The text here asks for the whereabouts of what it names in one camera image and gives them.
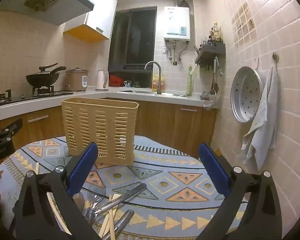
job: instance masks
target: sink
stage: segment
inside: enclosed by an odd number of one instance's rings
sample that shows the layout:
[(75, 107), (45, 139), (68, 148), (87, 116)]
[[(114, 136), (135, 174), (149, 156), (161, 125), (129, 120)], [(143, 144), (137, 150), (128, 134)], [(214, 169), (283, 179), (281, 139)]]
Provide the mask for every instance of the sink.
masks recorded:
[(137, 93), (137, 94), (148, 94), (148, 95), (155, 95), (155, 96), (169, 96), (169, 97), (178, 97), (178, 98), (185, 98), (186, 95), (178, 95), (178, 94), (171, 94), (171, 93), (162, 93), (158, 95), (157, 92), (152, 91), (135, 91), (135, 90), (125, 90), (125, 91), (118, 91), (120, 93)]

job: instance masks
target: wooden cabinet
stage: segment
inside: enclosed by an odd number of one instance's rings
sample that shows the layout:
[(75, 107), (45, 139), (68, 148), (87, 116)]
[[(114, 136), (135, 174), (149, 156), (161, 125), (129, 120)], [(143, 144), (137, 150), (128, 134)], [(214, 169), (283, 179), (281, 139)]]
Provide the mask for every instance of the wooden cabinet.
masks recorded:
[(0, 131), (18, 118), (22, 119), (23, 126), (19, 132), (12, 137), (13, 145), (16, 150), (35, 141), (65, 135), (61, 106), (1, 120)]
[(88, 43), (108, 40), (111, 36), (117, 0), (91, 0), (91, 12), (68, 21), (64, 33)]
[(135, 134), (157, 141), (160, 103), (147, 101), (136, 102), (139, 103), (139, 107)]
[(201, 143), (211, 144), (217, 109), (133, 101), (139, 103), (135, 135), (145, 136), (194, 158), (199, 157)]
[(157, 142), (198, 158), (199, 145), (210, 145), (216, 109), (161, 104)]

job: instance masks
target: wok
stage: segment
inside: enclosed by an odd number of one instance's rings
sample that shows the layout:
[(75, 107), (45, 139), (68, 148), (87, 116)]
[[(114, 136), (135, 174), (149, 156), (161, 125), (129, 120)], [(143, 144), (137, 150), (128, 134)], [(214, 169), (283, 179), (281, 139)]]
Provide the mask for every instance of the wok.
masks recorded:
[(65, 66), (60, 66), (60, 67), (55, 68), (51, 72), (46, 71), (47, 68), (53, 67), (57, 64), (58, 63), (55, 63), (50, 66), (39, 67), (40, 72), (26, 76), (28, 83), (35, 88), (51, 86), (53, 83), (55, 83), (57, 81), (57, 79), (59, 77), (58, 71), (66, 70)]

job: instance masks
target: blue gripper pad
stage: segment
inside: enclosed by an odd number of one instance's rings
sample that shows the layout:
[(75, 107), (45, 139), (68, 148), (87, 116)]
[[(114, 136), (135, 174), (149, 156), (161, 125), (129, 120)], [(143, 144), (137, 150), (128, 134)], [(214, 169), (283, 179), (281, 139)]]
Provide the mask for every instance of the blue gripper pad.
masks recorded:
[(66, 180), (67, 193), (70, 197), (80, 192), (97, 157), (98, 146), (91, 142), (79, 156), (71, 158), (66, 166), (67, 172), (71, 171)]
[(199, 156), (218, 193), (227, 197), (231, 192), (231, 179), (205, 143), (199, 147)]

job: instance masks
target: rice cooker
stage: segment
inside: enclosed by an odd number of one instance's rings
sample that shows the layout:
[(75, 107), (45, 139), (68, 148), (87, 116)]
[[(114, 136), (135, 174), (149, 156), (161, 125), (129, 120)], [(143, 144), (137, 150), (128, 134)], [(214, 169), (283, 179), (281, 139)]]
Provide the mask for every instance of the rice cooker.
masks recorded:
[(74, 68), (66, 71), (65, 90), (66, 91), (85, 91), (88, 86), (89, 71), (81, 68)]

